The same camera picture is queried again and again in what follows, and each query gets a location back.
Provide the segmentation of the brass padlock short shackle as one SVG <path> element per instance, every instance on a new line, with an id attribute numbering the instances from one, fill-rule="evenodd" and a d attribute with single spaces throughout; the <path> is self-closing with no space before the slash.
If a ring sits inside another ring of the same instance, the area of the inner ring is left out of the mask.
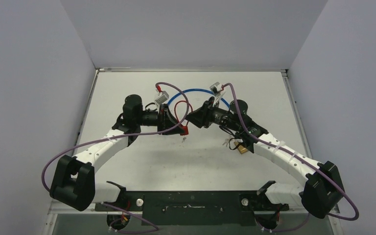
<path id="1" fill-rule="evenodd" d="M 235 141 L 234 144 L 235 150 L 237 150 L 240 154 L 244 154 L 249 151 L 246 147 L 242 146 L 240 142 Z"/>

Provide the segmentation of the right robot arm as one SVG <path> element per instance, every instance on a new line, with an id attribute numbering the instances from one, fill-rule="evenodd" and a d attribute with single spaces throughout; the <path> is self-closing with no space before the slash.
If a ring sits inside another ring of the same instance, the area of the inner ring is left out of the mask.
<path id="1" fill-rule="evenodd" d="M 245 101 L 238 100 L 238 105 L 237 108 L 231 102 L 229 110 L 223 110 L 210 98 L 186 119 L 198 128 L 216 124 L 233 131 L 241 146 L 271 161 L 297 181 L 295 184 L 267 183 L 257 191 L 260 208 L 269 210 L 276 204 L 288 204 L 304 207 L 314 217 L 325 218 L 343 197 L 337 166 L 330 161 L 323 164 L 305 157 L 286 146 L 247 115 Z"/>

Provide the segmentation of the silver keys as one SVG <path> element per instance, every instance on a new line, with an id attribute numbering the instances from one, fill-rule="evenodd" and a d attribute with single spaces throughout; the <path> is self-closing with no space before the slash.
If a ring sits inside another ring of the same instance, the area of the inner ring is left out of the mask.
<path id="1" fill-rule="evenodd" d="M 224 143 L 222 144 L 223 146 L 225 147 L 229 147 L 230 146 L 230 143 L 231 143 L 231 138 L 228 138 L 228 139 L 225 139 Z"/>

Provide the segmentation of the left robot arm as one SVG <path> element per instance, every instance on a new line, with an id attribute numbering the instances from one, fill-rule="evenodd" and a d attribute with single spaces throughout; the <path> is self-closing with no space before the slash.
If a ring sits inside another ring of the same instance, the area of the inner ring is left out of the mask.
<path id="1" fill-rule="evenodd" d="M 156 126 L 160 135 L 188 135 L 188 128 L 179 124 L 167 104 L 157 110 L 145 110 L 137 94 L 125 98 L 123 112 L 112 129 L 97 143 L 74 156 L 62 156 L 56 166 L 49 188 L 51 198 L 78 211 L 92 203 L 107 202 L 120 211 L 126 206 L 126 188 L 107 181 L 98 184 L 95 175 L 119 151 L 129 147 L 141 135 L 142 126 Z"/>

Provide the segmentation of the red cable padlock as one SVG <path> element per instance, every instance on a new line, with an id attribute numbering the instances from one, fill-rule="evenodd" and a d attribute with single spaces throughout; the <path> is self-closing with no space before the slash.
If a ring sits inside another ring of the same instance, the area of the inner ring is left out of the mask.
<path id="1" fill-rule="evenodd" d="M 175 118 L 176 118 L 177 121 L 179 121 L 179 118 L 178 118 L 178 115 L 177 115 L 177 106 L 180 103 L 186 103 L 189 106 L 190 110 L 193 111 L 192 105 L 190 103 L 188 103 L 186 100 L 177 101 L 176 104 L 174 105 L 174 115 L 175 115 Z M 183 133 L 181 134 L 181 136 L 185 136 L 185 135 L 189 134 L 188 123 L 189 123 L 189 121 L 187 121 L 185 125 L 181 124 L 181 128 L 183 130 Z"/>

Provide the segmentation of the blue cable lock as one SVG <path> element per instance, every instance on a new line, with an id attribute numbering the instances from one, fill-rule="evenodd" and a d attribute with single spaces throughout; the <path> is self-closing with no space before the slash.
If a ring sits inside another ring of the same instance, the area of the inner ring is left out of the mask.
<path id="1" fill-rule="evenodd" d="M 212 91 L 209 91 L 209 90 L 206 90 L 206 89 L 200 89 L 200 88 L 191 88 L 191 89 L 186 89 L 186 90 L 183 90 L 183 93 L 191 93 L 191 92 L 201 92 L 201 93 L 207 93 L 207 94 L 210 94 L 210 95 L 213 95 L 213 92 Z M 175 94 L 174 96 L 172 96 L 169 101 L 168 101 L 168 105 L 170 105 L 176 98 L 178 98 L 179 96 L 181 96 L 182 94 L 181 93 L 177 93 Z M 230 108 L 230 104 L 228 101 L 226 101 L 224 98 L 221 98 L 220 100 L 222 103 L 224 103 L 226 105 L 227 108 Z"/>

